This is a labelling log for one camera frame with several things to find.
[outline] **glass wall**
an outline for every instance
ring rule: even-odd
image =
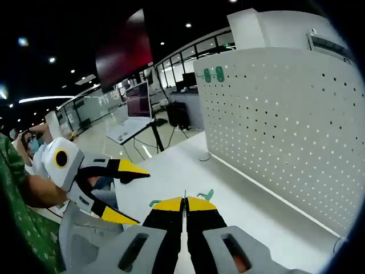
[[[162,87],[174,87],[176,82],[182,81],[184,73],[194,72],[193,62],[196,59],[234,49],[232,32],[227,31],[181,50],[157,65]]]
[[[122,105],[118,89],[103,93],[90,91],[67,103],[57,111],[60,124],[67,123],[72,131],[80,131],[96,120],[110,114]]]
[[[214,38],[205,40],[196,45],[196,49],[197,49],[198,53],[204,53],[215,47],[216,47],[216,41],[214,41]]]
[[[173,87],[175,86],[175,80],[173,78],[173,72],[172,72],[172,65],[169,59],[167,59],[164,63],[164,72],[166,75],[166,79],[167,79],[167,86],[168,87]]]
[[[183,63],[181,61],[180,53],[171,57],[171,61],[172,61],[173,73],[175,74],[175,80],[177,82],[182,81],[184,67],[183,67]]]

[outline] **robotic claw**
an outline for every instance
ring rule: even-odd
[[[133,179],[150,176],[142,168],[127,160],[86,154],[73,142],[62,137],[53,140],[44,149],[40,165],[82,211],[105,221],[139,224],[139,221],[96,198],[91,193],[87,179],[93,176],[110,176],[120,179],[122,183],[128,183]]]
[[[92,262],[71,267],[67,273],[173,274],[181,249],[184,218],[195,273],[307,273],[272,261],[265,245],[238,227],[228,227],[207,200],[177,197],[159,201],[143,225],[135,225],[139,221],[97,199],[87,183],[91,176],[112,176],[122,183],[150,176],[127,160],[94,157],[72,142],[57,138],[44,150],[42,164],[49,177],[82,211],[105,221],[134,224],[100,246]]]

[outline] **yellow circle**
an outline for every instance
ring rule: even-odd
[[[57,155],[60,153],[60,152],[64,152],[66,154],[66,162],[63,166],[61,166],[58,162],[57,162]],[[56,153],[55,153],[55,156],[54,156],[54,162],[55,162],[55,165],[58,167],[58,168],[64,168],[67,164],[67,153],[65,152],[65,150],[57,150]]]

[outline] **green clip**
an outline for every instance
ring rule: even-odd
[[[153,207],[154,204],[158,204],[159,202],[161,202],[161,200],[153,200],[150,202],[149,207]]]
[[[204,193],[199,193],[198,195],[196,195],[197,197],[199,196],[202,196],[206,201],[209,201],[212,197],[213,197],[213,194],[214,194],[214,190],[210,190],[208,192],[208,194],[204,194]]]
[[[216,67],[216,73],[218,82],[224,82],[224,73],[221,66]]]
[[[212,77],[210,76],[210,71],[208,68],[204,70],[204,78],[207,83],[210,83],[212,81]]]

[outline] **black speaker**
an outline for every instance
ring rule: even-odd
[[[173,127],[188,128],[190,119],[185,103],[173,102],[166,106],[169,123]]]

